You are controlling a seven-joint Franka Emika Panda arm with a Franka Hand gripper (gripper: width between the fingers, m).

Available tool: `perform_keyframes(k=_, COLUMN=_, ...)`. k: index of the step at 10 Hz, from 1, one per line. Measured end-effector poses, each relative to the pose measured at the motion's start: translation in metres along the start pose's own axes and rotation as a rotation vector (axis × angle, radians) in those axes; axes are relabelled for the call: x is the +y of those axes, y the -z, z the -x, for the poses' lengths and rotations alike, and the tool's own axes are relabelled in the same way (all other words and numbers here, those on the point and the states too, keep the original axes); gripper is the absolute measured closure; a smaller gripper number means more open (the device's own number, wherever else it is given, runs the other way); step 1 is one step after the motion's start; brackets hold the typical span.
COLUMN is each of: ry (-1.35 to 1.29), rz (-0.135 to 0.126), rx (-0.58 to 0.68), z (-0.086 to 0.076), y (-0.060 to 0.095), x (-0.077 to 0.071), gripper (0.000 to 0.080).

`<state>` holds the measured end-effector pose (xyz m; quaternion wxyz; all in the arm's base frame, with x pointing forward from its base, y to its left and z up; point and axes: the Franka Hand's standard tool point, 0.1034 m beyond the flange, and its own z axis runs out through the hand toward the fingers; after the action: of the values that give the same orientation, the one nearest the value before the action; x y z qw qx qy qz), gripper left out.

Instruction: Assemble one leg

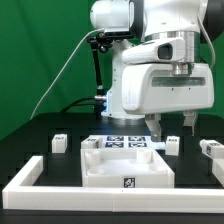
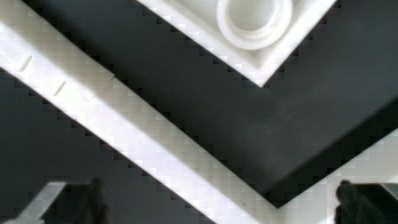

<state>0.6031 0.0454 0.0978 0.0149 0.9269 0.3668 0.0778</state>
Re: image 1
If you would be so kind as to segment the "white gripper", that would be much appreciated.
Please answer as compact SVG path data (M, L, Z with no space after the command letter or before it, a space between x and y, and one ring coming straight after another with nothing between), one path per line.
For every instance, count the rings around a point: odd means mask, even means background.
M171 64L142 64L125 68L122 75L122 106L129 114L146 115L153 142L161 141L161 115L184 111L183 127L193 136L198 114L214 103L211 70L206 64L193 65L191 75L172 75Z

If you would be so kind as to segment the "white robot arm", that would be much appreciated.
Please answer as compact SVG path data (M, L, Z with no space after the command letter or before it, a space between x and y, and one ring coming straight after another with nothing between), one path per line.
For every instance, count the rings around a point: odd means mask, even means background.
M214 64L200 59L200 45L224 32L224 0L97 0L90 19L99 50L113 50L102 116L143 119L159 141L161 115L181 111L193 134L197 111L214 103Z

